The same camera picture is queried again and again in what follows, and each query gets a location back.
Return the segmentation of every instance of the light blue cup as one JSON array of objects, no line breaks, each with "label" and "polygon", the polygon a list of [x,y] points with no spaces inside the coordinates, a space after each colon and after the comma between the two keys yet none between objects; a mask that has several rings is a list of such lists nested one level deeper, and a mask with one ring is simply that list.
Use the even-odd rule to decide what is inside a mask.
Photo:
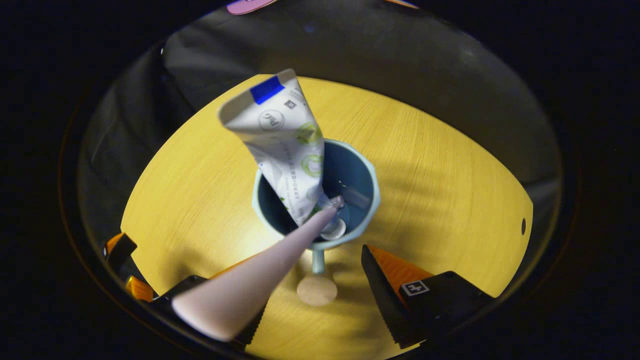
[{"label": "light blue cup", "polygon": [[[315,274],[324,272],[324,251],[362,235],[380,205],[376,169],[348,143],[324,140],[322,185],[329,198],[338,195],[344,198],[345,206],[338,211],[338,217],[344,220],[347,229],[336,240],[318,237],[311,244]],[[252,204],[262,222],[282,236],[298,227],[260,170],[255,175]]]}]

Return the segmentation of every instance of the cup handle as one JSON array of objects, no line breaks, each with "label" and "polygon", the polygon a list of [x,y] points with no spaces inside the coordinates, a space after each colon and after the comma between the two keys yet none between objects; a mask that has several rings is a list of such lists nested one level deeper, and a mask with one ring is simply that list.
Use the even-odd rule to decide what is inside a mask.
[{"label": "cup handle", "polygon": [[314,274],[324,273],[324,250],[312,250],[313,260],[311,271]]}]

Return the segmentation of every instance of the pink object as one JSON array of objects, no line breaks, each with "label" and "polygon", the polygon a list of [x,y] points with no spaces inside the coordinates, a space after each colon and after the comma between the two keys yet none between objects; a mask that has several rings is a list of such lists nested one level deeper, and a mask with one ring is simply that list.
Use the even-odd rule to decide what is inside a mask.
[{"label": "pink object", "polygon": [[227,10],[234,15],[242,15],[263,8],[276,0],[238,0],[227,5]]},{"label": "pink object", "polygon": [[192,328],[230,341],[262,309],[271,292],[337,210],[328,208],[272,247],[176,296],[172,308]]}]

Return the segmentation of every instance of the blue label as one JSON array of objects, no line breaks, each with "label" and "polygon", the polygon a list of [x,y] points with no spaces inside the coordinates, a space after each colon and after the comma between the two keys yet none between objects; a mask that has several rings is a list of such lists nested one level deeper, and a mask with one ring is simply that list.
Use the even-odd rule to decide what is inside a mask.
[{"label": "blue label", "polygon": [[260,105],[282,89],[284,89],[284,86],[280,84],[278,77],[274,76],[273,78],[252,87],[251,94],[253,95],[253,100]]}]

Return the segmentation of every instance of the wooden table surface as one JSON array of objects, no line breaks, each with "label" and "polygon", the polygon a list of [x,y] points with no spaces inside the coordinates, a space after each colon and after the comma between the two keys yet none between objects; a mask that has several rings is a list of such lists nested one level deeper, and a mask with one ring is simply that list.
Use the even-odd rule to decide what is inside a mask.
[{"label": "wooden table surface", "polygon": [[[211,275],[279,240],[251,206],[256,164],[216,116],[237,85],[189,119],[141,175],[122,219],[133,259],[160,294],[187,275]],[[352,144],[376,167],[381,204],[366,232],[326,252],[339,289],[333,303],[300,302],[306,251],[269,300],[246,350],[270,359],[386,359],[400,354],[360,265],[363,243],[428,272],[454,270],[499,295],[529,240],[532,203],[511,173],[471,139],[397,100],[300,78],[326,138]]]}]

